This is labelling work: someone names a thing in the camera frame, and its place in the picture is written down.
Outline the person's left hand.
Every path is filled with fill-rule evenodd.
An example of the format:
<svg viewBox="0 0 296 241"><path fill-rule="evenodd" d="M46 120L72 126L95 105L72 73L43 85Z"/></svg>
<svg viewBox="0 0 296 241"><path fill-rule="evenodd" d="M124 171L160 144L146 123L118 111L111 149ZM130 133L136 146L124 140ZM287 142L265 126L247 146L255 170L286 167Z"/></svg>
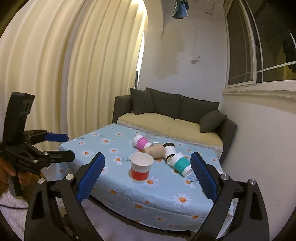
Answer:
<svg viewBox="0 0 296 241"><path fill-rule="evenodd" d="M8 184L8 177L12 176L18 176L19 179L19 183L25 186L28 186L30 184L31 181L35 180L35 179L39 179L40 176L38 175L34 175L32 173L28 173L28 172L20 172L20 171L16 171L15 168L13 167L13 165L5 160L2 159L0 160L0 179L1 182Z"/></svg>

